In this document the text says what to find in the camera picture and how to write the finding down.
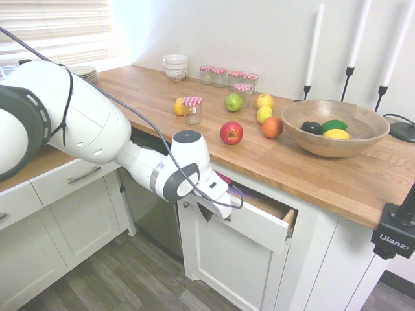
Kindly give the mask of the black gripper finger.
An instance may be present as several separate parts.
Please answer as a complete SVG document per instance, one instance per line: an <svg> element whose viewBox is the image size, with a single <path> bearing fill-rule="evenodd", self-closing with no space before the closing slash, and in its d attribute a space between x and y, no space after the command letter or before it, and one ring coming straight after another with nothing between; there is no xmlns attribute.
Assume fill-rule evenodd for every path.
<svg viewBox="0 0 415 311"><path fill-rule="evenodd" d="M206 207L204 207L201 203L198 204L198 208L202 214L202 216L204 217L206 222L209 222L213 216L213 213L207 209Z"/></svg>

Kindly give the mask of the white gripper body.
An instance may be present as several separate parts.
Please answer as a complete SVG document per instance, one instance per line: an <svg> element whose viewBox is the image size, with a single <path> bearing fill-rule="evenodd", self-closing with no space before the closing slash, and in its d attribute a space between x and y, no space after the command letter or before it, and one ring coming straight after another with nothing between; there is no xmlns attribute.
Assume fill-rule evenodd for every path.
<svg viewBox="0 0 415 311"><path fill-rule="evenodd" d="M193 189L193 193L200 197L198 202L222 219L229 217L232 212L227 191L228 184L212 169L210 177L207 173L203 173L196 189Z"/></svg>

